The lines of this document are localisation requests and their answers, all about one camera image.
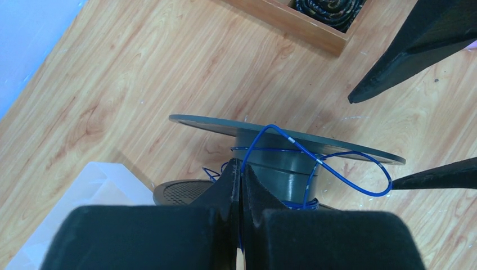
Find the white wall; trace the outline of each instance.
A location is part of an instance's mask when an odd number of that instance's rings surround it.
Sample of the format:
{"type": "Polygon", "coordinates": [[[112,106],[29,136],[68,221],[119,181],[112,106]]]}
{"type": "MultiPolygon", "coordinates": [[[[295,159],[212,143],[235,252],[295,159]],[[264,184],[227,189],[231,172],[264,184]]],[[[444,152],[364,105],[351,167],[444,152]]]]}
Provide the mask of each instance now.
{"type": "Polygon", "coordinates": [[[87,0],[0,0],[0,119],[87,0]]]}

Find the perforated disc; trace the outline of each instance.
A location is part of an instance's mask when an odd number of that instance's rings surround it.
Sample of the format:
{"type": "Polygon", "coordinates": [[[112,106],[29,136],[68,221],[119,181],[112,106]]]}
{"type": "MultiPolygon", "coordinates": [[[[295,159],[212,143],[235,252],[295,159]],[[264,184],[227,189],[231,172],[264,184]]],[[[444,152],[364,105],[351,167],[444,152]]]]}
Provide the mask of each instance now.
{"type": "Polygon", "coordinates": [[[187,205],[213,183],[205,180],[177,180],[158,185],[154,189],[156,205],[187,205]]]}

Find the wooden box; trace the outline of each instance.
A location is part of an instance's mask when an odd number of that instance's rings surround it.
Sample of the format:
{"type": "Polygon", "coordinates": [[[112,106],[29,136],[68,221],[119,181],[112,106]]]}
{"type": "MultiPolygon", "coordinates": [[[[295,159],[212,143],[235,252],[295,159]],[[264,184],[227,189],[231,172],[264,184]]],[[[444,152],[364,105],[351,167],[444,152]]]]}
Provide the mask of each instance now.
{"type": "Polygon", "coordinates": [[[311,45],[340,55],[353,37],[356,28],[369,10],[372,0],[367,0],[346,33],[302,14],[291,6],[294,0],[222,0],[248,14],[311,45]]]}

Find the white plastic container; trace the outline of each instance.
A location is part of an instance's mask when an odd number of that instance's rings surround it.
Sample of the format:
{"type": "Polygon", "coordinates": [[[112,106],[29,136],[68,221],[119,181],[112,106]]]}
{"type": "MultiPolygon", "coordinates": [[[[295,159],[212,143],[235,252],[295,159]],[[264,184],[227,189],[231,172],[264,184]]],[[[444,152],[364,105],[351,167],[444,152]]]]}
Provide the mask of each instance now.
{"type": "Polygon", "coordinates": [[[68,214],[81,205],[154,205],[152,192],[123,164],[88,163],[6,269],[39,269],[68,214]]]}

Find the wood grain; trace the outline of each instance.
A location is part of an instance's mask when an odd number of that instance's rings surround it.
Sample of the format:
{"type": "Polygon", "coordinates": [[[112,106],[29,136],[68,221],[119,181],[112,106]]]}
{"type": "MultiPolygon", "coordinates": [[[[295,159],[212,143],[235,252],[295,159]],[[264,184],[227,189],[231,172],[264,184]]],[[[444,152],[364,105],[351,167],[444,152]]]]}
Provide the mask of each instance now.
{"type": "MultiPolygon", "coordinates": [[[[172,113],[276,123],[389,151],[407,159],[388,167],[394,178],[476,156],[476,51],[347,102],[414,3],[374,1],[336,58],[220,1],[88,1],[0,122],[0,268],[89,161],[121,162],[152,189],[205,178],[203,165],[229,158],[233,139],[173,124],[172,113]]],[[[371,164],[330,164],[366,188],[385,186],[371,164]]],[[[326,173],[316,194],[339,209],[399,215],[430,269],[477,265],[476,195],[370,200],[326,173]]]]}

